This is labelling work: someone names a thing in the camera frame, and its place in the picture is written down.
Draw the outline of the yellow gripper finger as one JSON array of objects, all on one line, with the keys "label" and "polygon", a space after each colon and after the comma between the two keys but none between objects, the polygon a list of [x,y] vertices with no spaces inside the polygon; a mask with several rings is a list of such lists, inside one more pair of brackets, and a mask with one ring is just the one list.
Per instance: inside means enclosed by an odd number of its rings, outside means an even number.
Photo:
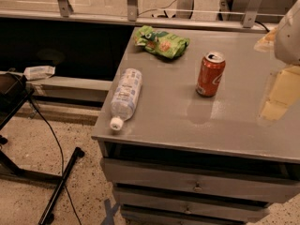
[{"label": "yellow gripper finger", "polygon": [[286,66],[276,74],[260,111],[260,117],[277,121],[300,98],[300,67]]},{"label": "yellow gripper finger", "polygon": [[270,30],[264,37],[259,39],[254,45],[254,50],[262,53],[273,51],[277,30],[277,28],[274,28]]}]

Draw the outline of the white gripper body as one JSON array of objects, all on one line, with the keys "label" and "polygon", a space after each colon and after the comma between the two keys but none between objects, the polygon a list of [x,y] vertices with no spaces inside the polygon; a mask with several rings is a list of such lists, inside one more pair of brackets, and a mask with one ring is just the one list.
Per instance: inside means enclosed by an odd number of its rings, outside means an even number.
[{"label": "white gripper body", "polygon": [[300,65],[300,0],[297,0],[278,24],[274,42],[276,59]]}]

